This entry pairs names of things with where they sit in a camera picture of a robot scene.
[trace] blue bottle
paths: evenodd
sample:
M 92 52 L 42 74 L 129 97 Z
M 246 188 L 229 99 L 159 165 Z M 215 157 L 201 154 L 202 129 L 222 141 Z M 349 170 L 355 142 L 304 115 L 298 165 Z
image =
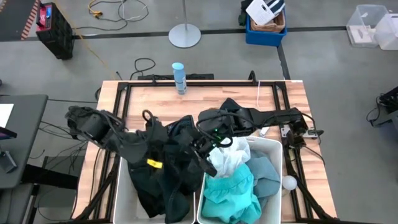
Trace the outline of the blue bottle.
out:
M 175 87 L 179 95 L 184 95 L 187 92 L 187 81 L 185 79 L 184 65 L 179 62 L 172 64 Z

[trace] wooden tabletop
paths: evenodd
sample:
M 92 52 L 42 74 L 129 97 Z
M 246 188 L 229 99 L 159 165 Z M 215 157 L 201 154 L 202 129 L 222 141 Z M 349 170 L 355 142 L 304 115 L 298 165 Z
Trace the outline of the wooden tabletop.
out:
M 131 82 L 149 82 L 149 81 L 131 81 Z M 105 81 L 101 89 L 97 109 L 113 111 L 114 101 L 116 97 L 116 89 L 118 81 Z M 301 112 L 311 114 L 308 105 L 307 96 L 305 94 L 304 84 L 302 81 L 286 81 L 287 93 L 289 96 L 290 107 L 296 107 Z M 133 87 L 130 96 L 129 109 L 126 118 L 126 127 L 132 129 L 144 129 L 144 120 L 141 116 L 142 110 L 148 109 L 155 116 L 159 117 L 163 125 L 169 124 L 180 119 L 182 116 L 192 114 L 197 119 L 199 112 L 208 108 L 219 108 L 227 97 L 234 99 L 239 105 L 248 108 L 257 108 L 261 111 L 275 109 L 272 88 L 262 86 L 259 89 L 259 101 L 257 105 L 257 87 L 256 86 L 198 86 L 188 87 L 187 94 L 178 95 L 175 87 Z M 284 107 L 282 94 L 279 93 L 282 109 Z M 119 105 L 119 116 L 123 108 L 124 93 L 122 93 L 121 103 Z M 305 118 L 308 127 L 312 127 L 312 122 Z M 271 127 L 267 133 L 267 138 L 280 141 L 278 127 Z M 306 139 L 307 146 L 314 151 L 320 153 L 317 140 Z M 94 167 L 95 158 L 98 147 L 89 143 L 86 156 L 81 171 L 80 182 L 78 187 L 78 197 L 75 213 L 73 217 L 77 217 L 90 201 L 91 185 L 93 180 L 93 171 L 95 171 L 93 194 L 98 188 L 101 175 L 104 150 L 100 150 L 99 159 L 96 167 Z M 301 158 L 308 190 L 322 206 L 322 208 L 331 216 L 335 217 L 335 206 L 331 197 L 328 178 L 322 161 L 306 149 L 302 149 Z M 303 198 L 298 190 L 298 199 L 302 217 L 305 217 L 305 207 Z M 100 218 L 104 217 L 108 191 L 105 192 Z M 294 212 L 290 196 L 282 198 L 282 221 L 294 221 Z

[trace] white box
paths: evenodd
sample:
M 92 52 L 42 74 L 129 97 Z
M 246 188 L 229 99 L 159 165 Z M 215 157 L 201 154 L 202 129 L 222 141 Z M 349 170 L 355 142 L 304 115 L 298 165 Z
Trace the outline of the white box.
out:
M 274 165 L 276 172 L 279 174 L 282 180 L 282 158 L 283 158 L 283 148 L 279 141 L 264 139 L 255 136 L 246 137 L 249 143 L 250 150 L 258 150 L 266 153 L 269 159 Z M 201 224 L 223 224 L 220 220 L 216 218 L 207 218 L 201 215 L 201 207 L 203 205 L 203 191 L 205 189 L 205 182 L 202 183 L 199 208 L 197 219 L 198 223 Z M 261 218 L 256 223 L 265 224 L 280 224 L 280 216 L 282 210 L 282 185 L 279 186 L 279 191 L 277 194 L 269 197 L 269 200 L 262 211 Z
M 191 201 L 191 209 L 185 218 L 178 224 L 192 224 L 195 222 L 195 193 L 188 197 Z M 165 215 L 157 215 L 149 218 L 148 214 L 142 207 L 137 191 L 132 184 L 128 169 L 127 161 L 123 158 L 120 160 L 118 184 L 116 190 L 116 199 L 114 205 L 114 224 L 158 224 L 164 223 Z
M 376 26 L 376 39 L 383 50 L 398 50 L 398 14 L 386 14 Z
M 356 6 L 347 23 L 347 33 L 354 47 L 377 47 L 376 26 L 388 14 L 385 6 L 362 4 Z

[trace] black crate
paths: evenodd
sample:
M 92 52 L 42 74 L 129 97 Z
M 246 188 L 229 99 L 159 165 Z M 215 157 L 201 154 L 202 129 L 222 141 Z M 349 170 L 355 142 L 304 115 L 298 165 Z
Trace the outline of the black crate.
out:
M 49 7 L 51 7 L 51 15 L 50 17 L 46 17 Z M 40 20 L 40 16 L 45 18 L 44 21 Z M 54 3 L 40 4 L 36 23 L 37 37 L 57 59 L 66 60 L 72 58 L 74 44 L 73 31 L 68 21 Z

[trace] teal towel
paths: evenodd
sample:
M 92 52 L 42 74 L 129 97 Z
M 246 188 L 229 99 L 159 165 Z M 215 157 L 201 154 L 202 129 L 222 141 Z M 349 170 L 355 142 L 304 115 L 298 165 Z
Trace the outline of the teal towel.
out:
M 261 217 L 261 206 L 253 194 L 253 180 L 246 164 L 240 165 L 231 177 L 214 179 L 206 175 L 201 215 L 225 223 L 254 223 Z
M 279 191 L 280 177 L 263 152 L 251 150 L 250 156 L 246 165 L 254 176 L 254 194 L 258 198 L 261 208 L 264 208 L 268 198 Z

